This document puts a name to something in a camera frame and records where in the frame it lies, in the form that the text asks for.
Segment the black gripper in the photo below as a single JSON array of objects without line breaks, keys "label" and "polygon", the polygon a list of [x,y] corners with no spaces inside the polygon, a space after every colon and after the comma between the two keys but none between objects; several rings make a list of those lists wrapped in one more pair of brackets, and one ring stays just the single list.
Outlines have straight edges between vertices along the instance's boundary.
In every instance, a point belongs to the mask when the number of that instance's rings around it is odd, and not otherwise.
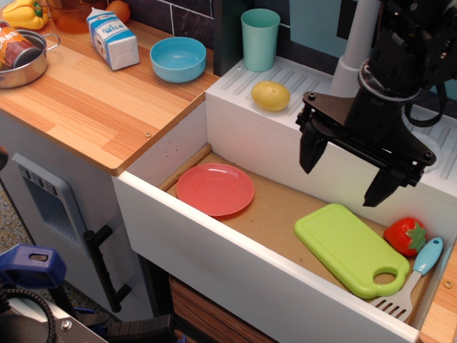
[{"label": "black gripper", "polygon": [[300,126],[299,163],[309,174],[331,142],[378,168],[364,196],[365,207],[377,207],[398,186],[416,185],[434,153],[407,128],[405,99],[384,98],[360,88],[353,98],[308,91],[296,123]]}]

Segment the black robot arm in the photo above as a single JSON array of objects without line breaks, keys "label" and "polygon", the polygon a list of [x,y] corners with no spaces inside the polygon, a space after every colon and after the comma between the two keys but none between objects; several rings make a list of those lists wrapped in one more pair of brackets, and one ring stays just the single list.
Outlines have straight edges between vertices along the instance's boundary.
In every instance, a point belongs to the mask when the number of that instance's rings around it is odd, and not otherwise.
[{"label": "black robot arm", "polygon": [[436,155],[407,124],[433,126],[411,117],[414,101],[435,88],[445,109],[445,83],[456,77],[456,3],[385,1],[372,55],[358,70],[353,98],[307,92],[296,120],[300,165],[310,172],[333,143],[378,168],[364,204],[375,207],[399,187],[415,186]]}]

